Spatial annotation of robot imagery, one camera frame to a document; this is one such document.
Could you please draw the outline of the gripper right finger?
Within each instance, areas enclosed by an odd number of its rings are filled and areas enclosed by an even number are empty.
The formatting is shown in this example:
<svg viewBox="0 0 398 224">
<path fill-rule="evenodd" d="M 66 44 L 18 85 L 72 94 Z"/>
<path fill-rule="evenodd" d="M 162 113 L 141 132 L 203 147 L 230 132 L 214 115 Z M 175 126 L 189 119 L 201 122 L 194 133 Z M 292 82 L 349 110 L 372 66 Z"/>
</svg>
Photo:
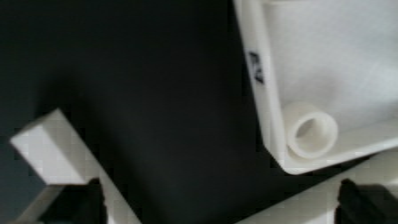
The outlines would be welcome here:
<svg viewBox="0 0 398 224">
<path fill-rule="evenodd" d="M 336 224 L 398 224 L 398 198 L 381 184 L 342 181 Z"/>
</svg>

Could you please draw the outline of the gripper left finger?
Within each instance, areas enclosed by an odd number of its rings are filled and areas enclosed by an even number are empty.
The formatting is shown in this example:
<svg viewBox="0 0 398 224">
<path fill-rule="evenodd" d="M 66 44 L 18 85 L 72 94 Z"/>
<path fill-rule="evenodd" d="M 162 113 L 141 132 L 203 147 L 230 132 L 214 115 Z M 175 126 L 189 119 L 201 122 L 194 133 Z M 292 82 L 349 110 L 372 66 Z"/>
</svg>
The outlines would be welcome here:
<svg viewBox="0 0 398 224">
<path fill-rule="evenodd" d="M 100 179 L 86 184 L 49 185 L 15 224 L 107 224 Z"/>
</svg>

